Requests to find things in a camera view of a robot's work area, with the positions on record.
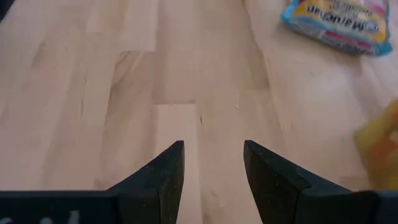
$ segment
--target snack package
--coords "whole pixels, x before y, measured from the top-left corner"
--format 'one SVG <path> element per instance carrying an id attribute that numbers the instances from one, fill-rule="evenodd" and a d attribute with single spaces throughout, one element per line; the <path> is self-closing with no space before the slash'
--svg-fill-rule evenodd
<path id="1" fill-rule="evenodd" d="M 292 30 L 351 54 L 385 55 L 388 0 L 292 0 L 282 21 Z"/>

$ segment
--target blue package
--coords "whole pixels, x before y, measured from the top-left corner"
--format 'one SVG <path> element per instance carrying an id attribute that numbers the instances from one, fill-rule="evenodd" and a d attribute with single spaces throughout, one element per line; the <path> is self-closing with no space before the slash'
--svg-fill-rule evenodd
<path id="1" fill-rule="evenodd" d="M 387 0 L 292 0 L 281 19 L 292 30 L 351 54 L 392 51 Z"/>

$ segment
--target yellow object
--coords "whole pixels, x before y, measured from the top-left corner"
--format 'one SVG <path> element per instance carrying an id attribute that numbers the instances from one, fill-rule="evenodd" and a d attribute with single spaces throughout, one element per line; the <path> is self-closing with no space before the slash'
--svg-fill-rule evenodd
<path id="1" fill-rule="evenodd" d="M 356 133 L 356 145 L 376 189 L 398 189 L 398 100 Z"/>

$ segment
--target wooden floor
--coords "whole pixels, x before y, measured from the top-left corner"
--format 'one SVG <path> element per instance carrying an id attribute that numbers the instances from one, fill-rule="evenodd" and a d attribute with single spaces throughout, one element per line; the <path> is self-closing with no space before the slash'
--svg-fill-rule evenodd
<path id="1" fill-rule="evenodd" d="M 281 26 L 285 6 L 16 0 L 0 24 L 0 189 L 106 189 L 180 139 L 179 223 L 261 223 L 245 139 L 368 189 L 353 134 L 398 97 L 398 52 L 341 54 Z"/>

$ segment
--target light wood surface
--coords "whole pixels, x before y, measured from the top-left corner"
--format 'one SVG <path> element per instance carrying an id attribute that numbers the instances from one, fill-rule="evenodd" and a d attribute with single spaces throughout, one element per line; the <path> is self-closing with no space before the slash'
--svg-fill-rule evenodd
<path id="1" fill-rule="evenodd" d="M 0 189 L 106 189 L 185 140 L 178 223 L 260 223 L 245 139 L 370 188 L 353 134 L 398 97 L 397 53 L 308 40 L 280 24 L 285 6 L 16 0 L 0 24 Z"/>

